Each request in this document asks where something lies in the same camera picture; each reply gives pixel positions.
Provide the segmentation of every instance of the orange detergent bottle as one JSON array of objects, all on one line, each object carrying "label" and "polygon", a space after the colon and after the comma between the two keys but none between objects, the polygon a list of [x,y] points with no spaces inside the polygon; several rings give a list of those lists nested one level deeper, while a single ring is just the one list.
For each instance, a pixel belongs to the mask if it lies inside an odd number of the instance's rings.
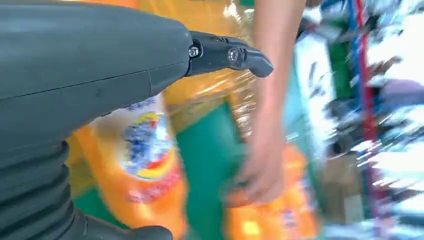
[{"label": "orange detergent bottle", "polygon": [[230,239],[306,240],[318,236],[314,210],[309,207],[308,194],[301,187],[305,158],[294,147],[287,146],[283,150],[283,161],[287,187],[278,199],[262,206],[227,210],[226,231]]},{"label": "orange detergent bottle", "polygon": [[162,96],[99,117],[74,133],[103,201],[131,228],[185,234],[186,185]]}]

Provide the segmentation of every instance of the gray robotic arm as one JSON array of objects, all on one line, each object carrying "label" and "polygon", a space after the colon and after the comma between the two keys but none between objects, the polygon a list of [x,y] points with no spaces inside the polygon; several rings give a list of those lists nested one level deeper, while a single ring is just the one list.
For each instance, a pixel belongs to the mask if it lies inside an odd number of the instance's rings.
[{"label": "gray robotic arm", "polygon": [[74,211],[64,141],[185,76],[224,68],[273,71],[238,39],[135,9],[0,2],[0,239],[170,239],[166,230],[154,237],[158,227],[123,231]]}]

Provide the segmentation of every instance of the finger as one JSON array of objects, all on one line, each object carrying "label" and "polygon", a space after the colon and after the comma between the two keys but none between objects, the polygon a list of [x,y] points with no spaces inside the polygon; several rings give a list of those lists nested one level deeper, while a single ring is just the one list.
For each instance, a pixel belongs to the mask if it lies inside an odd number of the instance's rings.
[{"label": "finger", "polygon": [[235,176],[236,184],[244,184],[256,177],[258,169],[260,169],[261,166],[260,161],[255,161],[254,159],[261,158],[258,158],[258,156],[252,156],[241,166],[239,172]]},{"label": "finger", "polygon": [[281,169],[270,166],[261,169],[263,172],[257,178],[252,179],[245,189],[249,201],[256,202],[262,198],[262,194],[268,192],[280,179]]},{"label": "finger", "polygon": [[278,199],[284,190],[284,183],[280,179],[276,181],[271,188],[268,188],[267,191],[263,192],[259,198],[256,199],[255,203],[258,205],[268,204],[276,199]]}]

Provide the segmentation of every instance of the detergent bottle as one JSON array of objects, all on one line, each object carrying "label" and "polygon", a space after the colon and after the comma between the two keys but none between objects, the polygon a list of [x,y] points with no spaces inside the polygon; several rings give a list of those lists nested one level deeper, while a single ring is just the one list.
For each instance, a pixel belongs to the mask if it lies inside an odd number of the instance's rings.
[{"label": "detergent bottle", "polygon": [[74,134],[102,199],[131,228],[160,225],[185,234],[186,185],[162,96],[97,118]]},{"label": "detergent bottle", "polygon": [[306,240],[318,236],[315,214],[301,187],[305,158],[295,147],[287,145],[281,160],[287,187],[278,199],[261,206],[227,209],[226,232],[231,240]]}]

